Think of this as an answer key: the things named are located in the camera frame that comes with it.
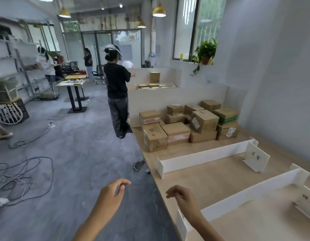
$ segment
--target black t-shirt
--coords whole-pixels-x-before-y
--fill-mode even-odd
[[[91,58],[92,58],[91,54],[88,54],[87,56],[84,57],[84,59],[85,59],[85,67],[93,66],[93,61],[91,61],[91,63],[89,63],[89,59],[91,59]]]
[[[107,78],[107,94],[110,99],[122,99],[127,97],[126,82],[131,79],[131,73],[122,65],[107,63],[104,65],[104,73]]]

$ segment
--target gray floor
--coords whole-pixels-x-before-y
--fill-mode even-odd
[[[57,101],[29,102],[30,118],[7,126],[14,137],[0,141],[0,162],[12,166],[26,158],[47,156],[54,163],[48,194],[0,209],[0,241],[70,240],[87,218],[101,187],[120,177],[128,178],[132,185],[96,240],[178,240],[152,176],[132,169],[141,157],[134,136],[127,134],[122,140],[115,136],[102,85],[85,85],[85,95],[93,97],[85,113],[68,114],[54,121],[50,132],[37,141],[8,148],[8,143],[29,141],[45,132],[48,117],[65,115],[71,106],[66,88],[60,93]],[[29,174],[34,177],[33,185],[24,198],[45,193],[52,176],[49,160]]]

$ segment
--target white t-shirt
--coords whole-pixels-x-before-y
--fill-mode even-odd
[[[123,61],[122,66],[124,66],[126,69],[127,68],[134,68],[134,64],[131,61]]]
[[[49,59],[47,61],[45,56],[41,56],[38,54],[36,62],[43,67],[43,69],[45,70],[45,75],[56,75],[54,67],[49,68],[49,66],[54,65],[54,61],[51,56],[48,55],[48,57]]]

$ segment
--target white divider board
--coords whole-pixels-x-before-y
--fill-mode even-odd
[[[246,202],[263,198],[277,189],[282,189],[290,184],[303,186],[309,175],[310,173],[308,171],[292,164],[288,172],[251,186],[248,189],[202,209],[201,212],[207,221],[213,221],[214,219],[220,218],[221,216],[237,209]],[[180,210],[178,210],[177,213],[177,229],[180,232],[183,241],[186,240],[187,233],[193,229]]]
[[[208,85],[198,88],[174,88],[157,90],[128,91],[129,121],[131,127],[141,125],[139,113],[157,110],[165,120],[168,105],[199,104],[203,100],[215,100],[223,104],[227,91],[226,85]]]
[[[296,208],[310,218],[310,189],[306,186],[300,187],[301,197],[296,201]]]
[[[129,72],[134,72],[135,77],[131,77],[131,80],[126,83],[127,86],[136,86],[136,85],[144,85],[150,84],[150,72],[160,72],[160,83],[174,83],[176,80],[176,69],[169,67],[161,67],[161,68],[129,68]]]
[[[245,160],[243,161],[255,172],[263,172],[269,159],[270,156],[263,150],[252,143],[248,143],[245,150]]]
[[[183,155],[180,157],[171,158],[169,160],[161,161],[159,158],[157,158],[155,166],[157,172],[163,179],[165,173],[240,154],[245,152],[248,144],[257,146],[258,143],[259,142],[256,139],[251,137],[251,139],[247,141],[239,142],[228,146],[222,146],[211,150],[205,150],[190,155]]]

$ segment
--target hand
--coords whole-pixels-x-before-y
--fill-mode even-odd
[[[101,189],[101,193],[93,207],[89,219],[102,229],[118,210],[125,192],[125,186],[131,185],[127,179],[119,178]]]
[[[204,218],[194,194],[189,189],[175,185],[169,188],[166,194],[166,198],[175,197],[181,212],[193,227]]]

